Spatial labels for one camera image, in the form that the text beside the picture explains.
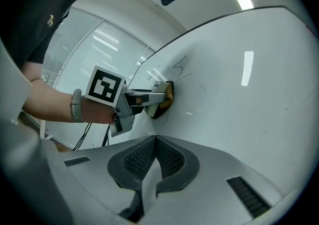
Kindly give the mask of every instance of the person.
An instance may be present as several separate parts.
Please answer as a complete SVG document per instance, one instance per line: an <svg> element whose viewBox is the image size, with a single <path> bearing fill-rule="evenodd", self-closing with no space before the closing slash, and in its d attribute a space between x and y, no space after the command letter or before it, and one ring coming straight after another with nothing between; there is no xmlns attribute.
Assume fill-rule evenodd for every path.
<svg viewBox="0 0 319 225"><path fill-rule="evenodd" d="M33 85L23 110L38 119L75 122L72 94L62 93L41 80L41 65L50 40L76 0L1 0L0 37L12 59ZM110 124L112 107L82 98L81 122Z"/></svg>

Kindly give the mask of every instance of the forearm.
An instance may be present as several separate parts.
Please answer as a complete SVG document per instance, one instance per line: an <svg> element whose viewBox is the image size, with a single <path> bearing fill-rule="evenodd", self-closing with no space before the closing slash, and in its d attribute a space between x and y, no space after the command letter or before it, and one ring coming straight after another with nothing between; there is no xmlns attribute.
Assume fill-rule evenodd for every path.
<svg viewBox="0 0 319 225"><path fill-rule="evenodd" d="M59 92L40 79L31 83L33 90L23 106L25 112L42 120L73 122L70 108L72 94Z"/></svg>

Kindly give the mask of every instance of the black slot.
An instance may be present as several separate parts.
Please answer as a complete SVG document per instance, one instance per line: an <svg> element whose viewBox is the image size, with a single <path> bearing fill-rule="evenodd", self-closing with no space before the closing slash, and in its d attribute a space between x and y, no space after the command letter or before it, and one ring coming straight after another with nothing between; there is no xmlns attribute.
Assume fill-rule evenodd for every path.
<svg viewBox="0 0 319 225"><path fill-rule="evenodd" d="M228 179L227 182L253 218L262 215L270 209L270 206L240 176Z"/></svg>
<svg viewBox="0 0 319 225"><path fill-rule="evenodd" d="M88 157L80 157L80 158L76 158L76 159L65 160L64 163L67 167L70 167L70 166L74 166L77 164L87 162L89 160L90 159Z"/></svg>

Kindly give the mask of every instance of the black t-shirt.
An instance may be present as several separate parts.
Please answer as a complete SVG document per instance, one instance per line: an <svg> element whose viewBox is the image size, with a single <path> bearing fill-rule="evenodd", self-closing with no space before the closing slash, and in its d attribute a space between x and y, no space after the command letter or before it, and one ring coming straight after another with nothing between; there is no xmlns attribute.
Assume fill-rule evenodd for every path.
<svg viewBox="0 0 319 225"><path fill-rule="evenodd" d="M75 1L1 0L0 36L19 68L26 61L43 63L54 32Z"/></svg>

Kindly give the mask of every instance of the gray wristband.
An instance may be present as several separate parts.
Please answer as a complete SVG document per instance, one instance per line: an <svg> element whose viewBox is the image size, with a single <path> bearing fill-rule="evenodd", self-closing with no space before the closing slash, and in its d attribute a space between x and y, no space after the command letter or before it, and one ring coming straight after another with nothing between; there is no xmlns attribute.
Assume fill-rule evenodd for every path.
<svg viewBox="0 0 319 225"><path fill-rule="evenodd" d="M75 123L83 123L83 118L81 114L81 108L82 108L82 98L83 96L81 95L82 91L81 89L76 89L73 93L72 96L72 101L71 101L71 113L72 113L72 118Z"/></svg>

